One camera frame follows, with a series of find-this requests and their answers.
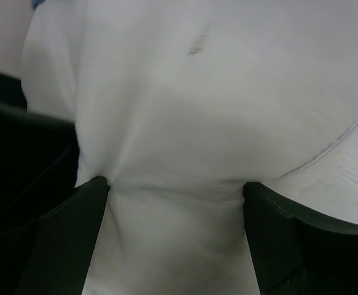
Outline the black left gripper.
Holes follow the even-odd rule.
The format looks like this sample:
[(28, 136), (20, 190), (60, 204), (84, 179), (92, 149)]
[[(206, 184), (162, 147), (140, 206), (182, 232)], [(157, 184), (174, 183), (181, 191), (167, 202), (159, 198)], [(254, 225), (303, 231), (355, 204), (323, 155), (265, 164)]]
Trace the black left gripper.
[(75, 185), (74, 124), (27, 106), (20, 79), (0, 73), (0, 223), (59, 204)]

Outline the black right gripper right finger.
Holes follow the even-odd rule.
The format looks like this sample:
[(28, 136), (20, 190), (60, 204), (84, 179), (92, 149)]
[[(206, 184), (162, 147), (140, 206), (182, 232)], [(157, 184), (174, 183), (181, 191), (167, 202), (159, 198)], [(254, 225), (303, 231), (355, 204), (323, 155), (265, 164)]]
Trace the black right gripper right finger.
[(358, 294), (358, 224), (243, 187), (244, 226), (261, 294)]

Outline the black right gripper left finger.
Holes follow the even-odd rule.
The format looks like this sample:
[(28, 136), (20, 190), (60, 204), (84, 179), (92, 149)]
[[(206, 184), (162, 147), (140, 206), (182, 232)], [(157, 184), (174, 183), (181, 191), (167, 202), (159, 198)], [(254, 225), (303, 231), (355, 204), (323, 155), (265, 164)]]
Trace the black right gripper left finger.
[(109, 185), (99, 176), (50, 209), (0, 220), (0, 294), (81, 294)]

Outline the white pillow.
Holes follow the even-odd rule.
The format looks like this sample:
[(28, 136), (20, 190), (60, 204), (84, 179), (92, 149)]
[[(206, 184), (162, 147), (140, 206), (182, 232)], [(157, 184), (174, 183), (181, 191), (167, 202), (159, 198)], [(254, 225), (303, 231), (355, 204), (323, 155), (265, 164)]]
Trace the white pillow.
[(358, 131), (358, 1), (45, 1), (21, 66), (111, 185), (84, 294), (258, 294), (243, 186), (299, 192)]

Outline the blue fabric pillowcase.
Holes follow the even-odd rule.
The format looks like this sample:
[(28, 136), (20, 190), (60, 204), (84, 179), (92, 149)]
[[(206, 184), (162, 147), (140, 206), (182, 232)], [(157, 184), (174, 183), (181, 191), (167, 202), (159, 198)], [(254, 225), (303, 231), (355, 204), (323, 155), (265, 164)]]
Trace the blue fabric pillowcase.
[(44, 2), (45, 0), (30, 0), (31, 7), (33, 10), (35, 10), (39, 5), (41, 5)]

